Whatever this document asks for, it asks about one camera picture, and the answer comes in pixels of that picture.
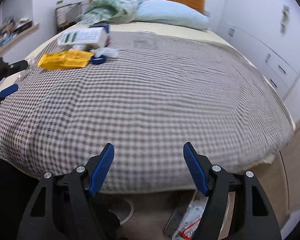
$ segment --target gingham blanket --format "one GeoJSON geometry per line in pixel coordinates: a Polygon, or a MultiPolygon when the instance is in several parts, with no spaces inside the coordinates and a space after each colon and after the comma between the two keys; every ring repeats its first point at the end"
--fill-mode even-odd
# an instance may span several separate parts
{"type": "MultiPolygon", "coordinates": [[[[276,154],[293,126],[261,73],[219,43],[111,32],[119,58],[83,69],[36,66],[0,106],[1,158],[34,176],[68,173],[100,154],[115,157],[102,191],[194,188],[183,159],[190,141],[236,172],[276,154]]],[[[57,52],[56,41],[44,53],[57,52]]]]}

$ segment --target light blue pillow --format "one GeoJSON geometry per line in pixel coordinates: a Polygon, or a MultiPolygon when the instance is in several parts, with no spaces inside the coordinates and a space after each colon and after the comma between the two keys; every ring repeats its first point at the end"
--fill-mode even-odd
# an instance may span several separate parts
{"type": "Polygon", "coordinates": [[[208,28],[209,19],[181,3],[149,0],[139,5],[134,21],[178,25],[203,31],[208,28]]]}

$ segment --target wooden shelf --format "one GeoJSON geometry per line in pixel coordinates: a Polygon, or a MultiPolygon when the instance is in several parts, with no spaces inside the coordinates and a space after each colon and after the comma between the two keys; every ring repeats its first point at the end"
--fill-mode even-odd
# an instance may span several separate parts
{"type": "Polygon", "coordinates": [[[0,47],[0,57],[13,44],[15,44],[17,41],[22,40],[23,38],[30,35],[31,33],[35,32],[38,28],[39,28],[39,23],[31,26],[30,28],[26,29],[25,31],[23,31],[23,32],[17,34],[15,37],[13,37],[8,43],[6,43],[2,47],[0,47]]]}

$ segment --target silver screw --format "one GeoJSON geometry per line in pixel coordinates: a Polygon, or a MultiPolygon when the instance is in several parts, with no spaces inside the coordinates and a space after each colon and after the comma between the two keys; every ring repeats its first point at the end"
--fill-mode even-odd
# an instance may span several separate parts
{"type": "Polygon", "coordinates": [[[51,172],[46,172],[45,174],[44,174],[44,178],[45,179],[48,179],[48,178],[50,178],[52,176],[52,173],[51,172]]]}
{"type": "Polygon", "coordinates": [[[221,167],[218,166],[218,165],[213,165],[213,166],[212,166],[212,169],[213,169],[214,171],[216,171],[216,172],[221,171],[221,167]]]}
{"type": "Polygon", "coordinates": [[[252,171],[247,171],[246,172],[246,175],[249,177],[249,178],[252,178],[254,176],[253,172],[252,171]]]}
{"type": "Polygon", "coordinates": [[[85,170],[86,170],[86,168],[85,168],[84,166],[79,166],[79,167],[76,169],[76,171],[77,171],[78,173],[84,172],[85,170]]]}

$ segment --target yellow package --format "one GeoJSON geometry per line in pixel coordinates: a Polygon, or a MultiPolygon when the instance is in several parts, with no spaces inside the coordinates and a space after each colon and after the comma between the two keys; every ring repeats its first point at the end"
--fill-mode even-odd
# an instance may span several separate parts
{"type": "Polygon", "coordinates": [[[53,54],[44,54],[38,66],[48,69],[67,69],[67,68],[83,68],[86,67],[94,54],[81,50],[62,51],[53,54]]]}

